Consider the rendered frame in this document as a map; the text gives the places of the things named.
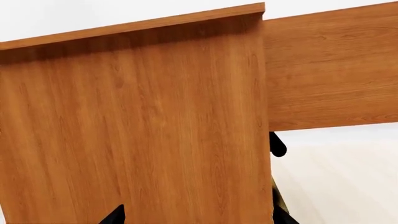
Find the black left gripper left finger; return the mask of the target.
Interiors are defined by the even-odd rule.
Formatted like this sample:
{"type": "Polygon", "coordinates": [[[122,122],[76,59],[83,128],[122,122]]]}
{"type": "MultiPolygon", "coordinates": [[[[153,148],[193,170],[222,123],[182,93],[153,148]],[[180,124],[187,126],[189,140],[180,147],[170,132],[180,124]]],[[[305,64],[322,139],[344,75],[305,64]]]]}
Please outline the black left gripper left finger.
{"type": "Polygon", "coordinates": [[[126,219],[124,205],[119,205],[108,216],[100,221],[99,224],[124,224],[126,219]]]}

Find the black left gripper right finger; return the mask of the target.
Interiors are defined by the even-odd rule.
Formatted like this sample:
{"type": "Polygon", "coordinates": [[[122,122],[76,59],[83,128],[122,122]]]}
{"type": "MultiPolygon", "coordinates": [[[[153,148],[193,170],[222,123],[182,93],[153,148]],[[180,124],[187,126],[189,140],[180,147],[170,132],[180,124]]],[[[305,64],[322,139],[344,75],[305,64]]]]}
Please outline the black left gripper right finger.
{"type": "Polygon", "coordinates": [[[281,207],[278,204],[274,204],[274,211],[272,214],[274,224],[299,224],[286,208],[281,207]]]}

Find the brown wooden cabinet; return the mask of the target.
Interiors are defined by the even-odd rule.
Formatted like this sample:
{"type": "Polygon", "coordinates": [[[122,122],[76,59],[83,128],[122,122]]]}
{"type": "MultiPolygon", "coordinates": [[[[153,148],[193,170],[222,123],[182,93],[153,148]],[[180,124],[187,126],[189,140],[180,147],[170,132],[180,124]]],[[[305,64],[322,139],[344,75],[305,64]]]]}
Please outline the brown wooden cabinet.
{"type": "Polygon", "coordinates": [[[0,42],[7,224],[272,224],[264,3],[0,42]]]}

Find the wooden back panel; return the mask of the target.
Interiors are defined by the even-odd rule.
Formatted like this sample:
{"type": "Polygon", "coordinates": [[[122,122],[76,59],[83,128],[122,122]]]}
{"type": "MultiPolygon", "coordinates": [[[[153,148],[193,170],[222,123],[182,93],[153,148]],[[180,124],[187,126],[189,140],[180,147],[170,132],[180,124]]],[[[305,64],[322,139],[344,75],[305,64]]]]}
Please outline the wooden back panel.
{"type": "Polygon", "coordinates": [[[398,1],[263,25],[270,130],[398,122],[398,1]]]}

